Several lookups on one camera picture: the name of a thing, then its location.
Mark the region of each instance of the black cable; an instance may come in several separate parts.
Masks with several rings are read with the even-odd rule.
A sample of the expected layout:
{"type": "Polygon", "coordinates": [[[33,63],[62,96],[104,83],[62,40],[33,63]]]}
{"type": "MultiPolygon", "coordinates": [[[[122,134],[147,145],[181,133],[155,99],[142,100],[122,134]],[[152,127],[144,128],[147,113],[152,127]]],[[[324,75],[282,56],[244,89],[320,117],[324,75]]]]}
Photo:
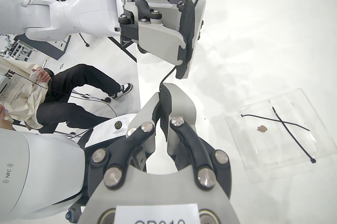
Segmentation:
{"type": "Polygon", "coordinates": [[[282,121],[282,119],[277,115],[277,112],[275,111],[275,108],[273,108],[273,111],[276,115],[276,117],[279,119],[279,121],[283,124],[284,128],[287,130],[287,132],[290,134],[290,136],[295,140],[295,142],[297,143],[297,145],[302,149],[302,151],[308,156],[308,158],[310,158],[310,161],[312,164],[314,164],[316,162],[316,160],[314,158],[312,158],[312,156],[302,147],[302,145],[296,140],[295,136],[293,136],[293,134],[290,132],[290,130],[287,128],[287,126],[284,124],[284,122],[282,121]]]}
{"type": "Polygon", "coordinates": [[[77,136],[79,136],[79,135],[85,134],[87,131],[91,130],[92,128],[88,128],[88,129],[85,130],[84,132],[82,132],[82,133],[80,133],[80,134],[78,134],[78,135],[75,135],[75,136],[73,136],[73,137],[70,137],[69,139],[72,139],[72,138],[75,138],[75,137],[77,137],[77,136]]]}
{"type": "MultiPolygon", "coordinates": [[[[47,89],[46,87],[43,87],[43,86],[37,84],[37,81],[34,82],[34,81],[31,81],[29,78],[26,78],[26,77],[24,77],[24,76],[22,76],[22,75],[19,75],[18,73],[16,73],[16,74],[17,74],[18,76],[23,77],[23,78],[26,79],[26,80],[29,80],[30,82],[36,84],[37,86],[40,86],[41,88],[47,89]]],[[[53,91],[53,92],[57,92],[57,93],[60,93],[60,94],[63,94],[63,95],[66,95],[66,96],[69,96],[69,97],[72,97],[72,98],[75,98],[75,99],[84,99],[84,100],[96,101],[96,102],[98,102],[98,103],[104,103],[104,104],[106,104],[108,107],[110,107],[110,109],[113,111],[113,113],[114,113],[115,116],[117,117],[117,113],[114,111],[114,109],[113,109],[109,104],[107,104],[107,103],[104,102],[104,101],[101,101],[101,100],[95,100],[95,99],[79,98],[79,97],[75,97],[75,96],[72,96],[72,95],[69,95],[69,94],[66,94],[66,93],[57,91],[57,90],[52,90],[52,89],[50,89],[50,88],[48,88],[47,90],[50,90],[50,91],[53,91]]]]}
{"type": "MultiPolygon", "coordinates": [[[[242,114],[241,114],[241,117],[245,117],[245,116],[251,116],[251,117],[256,117],[256,118],[266,119],[266,120],[270,120],[270,121],[274,121],[274,122],[281,122],[280,120],[269,119],[269,118],[265,118],[265,117],[261,117],[261,116],[256,116],[256,115],[251,115],[251,114],[245,114],[245,115],[242,115],[242,114]]],[[[307,130],[307,131],[310,131],[309,129],[307,129],[307,128],[305,128],[305,127],[302,127],[302,126],[300,126],[300,125],[298,125],[298,124],[294,124],[294,123],[290,123],[290,122],[284,122],[284,121],[283,121],[283,123],[285,123],[285,124],[290,124],[290,125],[294,125],[294,126],[297,126],[297,127],[302,128],[302,129],[305,129],[305,130],[307,130]]]]}
{"type": "Polygon", "coordinates": [[[174,66],[174,68],[173,68],[172,70],[170,70],[170,72],[163,78],[163,80],[161,81],[160,84],[162,84],[162,83],[169,77],[169,75],[173,73],[173,71],[174,71],[176,68],[177,68],[177,66],[174,66]]]}

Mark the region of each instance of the black pants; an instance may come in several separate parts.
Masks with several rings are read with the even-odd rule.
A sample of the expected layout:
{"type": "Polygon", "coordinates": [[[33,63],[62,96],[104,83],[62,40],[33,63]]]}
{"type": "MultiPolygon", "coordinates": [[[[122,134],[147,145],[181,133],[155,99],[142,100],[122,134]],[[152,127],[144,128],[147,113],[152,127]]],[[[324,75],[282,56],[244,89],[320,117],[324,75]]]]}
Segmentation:
{"type": "Polygon", "coordinates": [[[68,103],[68,95],[72,90],[85,84],[101,89],[109,96],[121,90],[121,86],[112,78],[85,64],[56,74],[49,81],[46,98],[36,111],[37,121],[43,125],[40,133],[53,133],[58,123],[62,122],[66,122],[70,128],[89,129],[109,119],[93,115],[79,105],[68,103]]]}

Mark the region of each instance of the white floor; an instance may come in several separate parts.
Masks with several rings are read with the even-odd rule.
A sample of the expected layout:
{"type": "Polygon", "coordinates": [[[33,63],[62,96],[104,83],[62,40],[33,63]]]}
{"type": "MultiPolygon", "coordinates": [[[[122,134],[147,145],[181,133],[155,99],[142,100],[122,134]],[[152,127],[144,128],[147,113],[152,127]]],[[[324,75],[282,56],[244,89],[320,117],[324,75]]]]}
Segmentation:
{"type": "MultiPolygon", "coordinates": [[[[134,89],[131,91],[131,93],[118,101],[113,101],[111,106],[116,111],[118,116],[126,113],[138,112],[140,110],[140,99],[136,63],[118,47],[116,47],[108,38],[95,38],[86,34],[83,34],[83,36],[86,40],[89,41],[89,48],[85,47],[79,36],[74,35],[71,39],[66,54],[58,61],[49,58],[46,67],[57,73],[60,71],[61,65],[63,65],[63,69],[67,69],[78,63],[86,63],[97,67],[122,84],[131,82],[134,85],[134,89]]],[[[135,44],[130,46],[128,50],[136,56],[137,50],[135,44]]],[[[38,55],[34,59],[36,62],[42,64],[46,57],[44,55],[38,55]]],[[[91,88],[90,86],[78,88],[78,91],[81,93],[93,94],[102,98],[106,97],[104,93],[95,88],[91,88]]],[[[94,103],[82,99],[71,99],[70,101],[82,105],[86,110],[96,115],[111,118],[114,116],[113,112],[105,104],[94,103]]],[[[78,130],[69,129],[64,124],[60,124],[57,130],[64,132],[79,132],[78,130]]],[[[68,221],[64,219],[64,214],[65,213],[61,213],[50,218],[38,220],[16,220],[12,221],[11,223],[68,223],[68,221]]]]}

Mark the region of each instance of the hand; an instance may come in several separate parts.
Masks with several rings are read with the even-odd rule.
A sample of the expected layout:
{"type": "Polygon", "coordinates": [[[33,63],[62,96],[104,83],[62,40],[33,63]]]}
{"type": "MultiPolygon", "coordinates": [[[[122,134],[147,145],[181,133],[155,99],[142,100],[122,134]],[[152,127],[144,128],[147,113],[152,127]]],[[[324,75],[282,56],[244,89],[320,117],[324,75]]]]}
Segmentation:
{"type": "Polygon", "coordinates": [[[44,82],[47,83],[48,81],[51,80],[50,75],[42,68],[37,68],[37,69],[32,69],[32,72],[36,72],[35,78],[37,79],[39,75],[42,75],[38,82],[44,82]]]}
{"type": "Polygon", "coordinates": [[[6,117],[5,107],[0,105],[0,122],[2,122],[6,117]]]}

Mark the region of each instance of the white shirt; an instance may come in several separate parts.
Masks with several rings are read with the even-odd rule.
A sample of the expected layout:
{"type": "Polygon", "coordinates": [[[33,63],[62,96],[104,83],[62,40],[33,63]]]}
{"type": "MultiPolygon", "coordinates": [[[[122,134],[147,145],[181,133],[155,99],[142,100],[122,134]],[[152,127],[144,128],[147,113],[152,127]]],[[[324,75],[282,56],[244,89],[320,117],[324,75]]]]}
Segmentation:
{"type": "Polygon", "coordinates": [[[0,73],[10,80],[0,93],[0,104],[8,110],[5,120],[26,121],[33,129],[43,127],[37,122],[36,111],[48,91],[47,83],[39,82],[41,88],[29,80],[32,69],[37,67],[33,63],[0,57],[0,73]]]}

